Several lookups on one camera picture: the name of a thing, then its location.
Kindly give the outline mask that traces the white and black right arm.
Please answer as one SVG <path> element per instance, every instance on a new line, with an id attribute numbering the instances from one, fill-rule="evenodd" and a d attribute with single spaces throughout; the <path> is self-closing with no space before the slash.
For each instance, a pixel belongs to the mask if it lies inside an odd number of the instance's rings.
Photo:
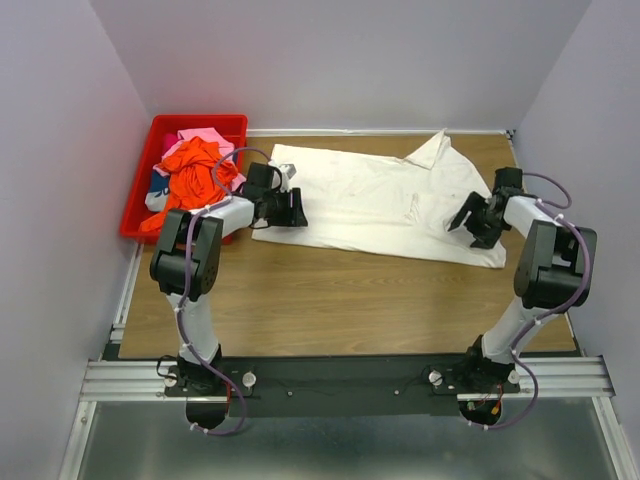
<path id="1" fill-rule="evenodd" d="M 487 392 L 508 382 L 524 347 L 539 331 L 589 295 L 597 234 L 567 221 L 557 204 L 525 192 L 524 172 L 496 171 L 491 194 L 469 194 L 448 231 L 474 249 L 495 247 L 505 231 L 517 230 L 525 243 L 515 270 L 515 297 L 498 322 L 480 335 L 442 381 L 462 393 Z"/>

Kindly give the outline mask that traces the white t shirt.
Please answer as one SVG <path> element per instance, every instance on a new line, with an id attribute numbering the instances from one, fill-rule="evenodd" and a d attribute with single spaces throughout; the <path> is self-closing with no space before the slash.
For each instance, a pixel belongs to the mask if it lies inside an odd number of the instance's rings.
<path id="1" fill-rule="evenodd" d="M 438 132 L 403 158 L 277 144 L 275 166 L 292 164 L 308 224 L 256 230 L 256 241 L 334 248 L 501 269 L 506 250 L 472 247 L 448 226 L 472 192 L 490 190 L 474 164 Z"/>

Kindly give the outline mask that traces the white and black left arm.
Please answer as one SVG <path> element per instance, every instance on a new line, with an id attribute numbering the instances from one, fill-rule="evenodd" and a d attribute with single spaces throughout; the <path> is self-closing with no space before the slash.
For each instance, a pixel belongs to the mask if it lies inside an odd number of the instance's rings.
<path id="1" fill-rule="evenodd" d="M 162 375 L 173 395 L 219 395 L 228 381 L 210 307 L 222 240 L 245 228 L 306 227 L 301 189 L 290 185 L 291 163 L 253 163 L 236 190 L 194 210 L 172 209 L 165 218 L 150 263 L 151 279 L 165 294 L 181 340 L 176 365 Z"/>

